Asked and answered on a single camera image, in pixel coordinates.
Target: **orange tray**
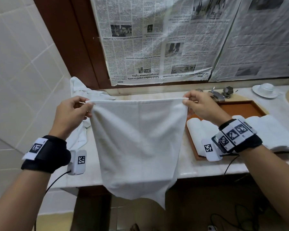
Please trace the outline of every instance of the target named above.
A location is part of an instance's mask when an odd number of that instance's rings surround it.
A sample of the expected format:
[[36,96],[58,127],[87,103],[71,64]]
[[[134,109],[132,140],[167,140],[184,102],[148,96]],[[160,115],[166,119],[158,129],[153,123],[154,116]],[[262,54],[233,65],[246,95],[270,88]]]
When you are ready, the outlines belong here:
[[[230,116],[241,115],[246,119],[252,116],[262,117],[266,115],[266,113],[252,100],[227,101],[227,102],[222,102],[222,103],[217,103],[217,104],[224,111],[226,111]],[[202,118],[198,117],[196,114],[193,114],[192,116],[189,116],[186,119],[186,122],[191,118],[199,118],[200,120],[202,120]],[[189,143],[192,147],[196,160],[207,160],[204,156],[198,155],[186,124],[185,124],[185,130],[186,130],[186,134],[187,134]]]

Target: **newspaper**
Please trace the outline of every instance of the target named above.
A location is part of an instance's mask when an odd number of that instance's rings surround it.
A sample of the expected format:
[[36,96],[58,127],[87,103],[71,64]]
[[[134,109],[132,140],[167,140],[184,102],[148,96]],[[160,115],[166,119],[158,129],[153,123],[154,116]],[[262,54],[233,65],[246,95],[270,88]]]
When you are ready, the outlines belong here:
[[111,85],[208,80],[241,0],[91,0]]
[[289,76],[289,0],[242,0],[210,81]]

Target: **white cup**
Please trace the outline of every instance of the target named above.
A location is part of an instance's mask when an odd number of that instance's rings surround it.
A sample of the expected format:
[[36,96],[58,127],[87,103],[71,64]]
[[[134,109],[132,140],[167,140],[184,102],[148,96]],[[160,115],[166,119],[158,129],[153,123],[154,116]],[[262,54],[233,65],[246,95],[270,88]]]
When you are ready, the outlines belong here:
[[258,87],[258,92],[264,96],[272,95],[274,92],[274,86],[270,83],[264,83]]

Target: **hand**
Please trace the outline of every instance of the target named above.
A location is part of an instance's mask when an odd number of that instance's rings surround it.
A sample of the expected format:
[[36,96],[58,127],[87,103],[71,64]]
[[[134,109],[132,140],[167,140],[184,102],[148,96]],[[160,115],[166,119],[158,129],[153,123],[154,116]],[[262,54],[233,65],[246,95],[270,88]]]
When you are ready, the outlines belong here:
[[80,125],[82,120],[86,120],[87,117],[92,117],[91,109],[93,104],[83,104],[87,100],[89,99],[75,96],[62,101],[57,106],[54,124],[49,135],[66,140],[71,132]]
[[232,119],[229,114],[215,103],[207,92],[192,90],[186,93],[183,97],[189,99],[183,100],[183,104],[189,108],[189,114],[194,111],[197,116],[210,121],[217,126]]

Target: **faucet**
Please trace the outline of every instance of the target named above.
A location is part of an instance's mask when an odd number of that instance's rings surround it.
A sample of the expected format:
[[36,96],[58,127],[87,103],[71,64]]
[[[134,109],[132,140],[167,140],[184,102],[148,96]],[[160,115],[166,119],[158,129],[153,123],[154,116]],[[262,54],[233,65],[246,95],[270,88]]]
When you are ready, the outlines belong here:
[[218,91],[214,91],[214,89],[215,89],[215,87],[213,87],[212,90],[209,91],[210,93],[213,94],[213,97],[215,99],[217,99],[219,102],[225,101],[225,97],[221,93],[219,93]]

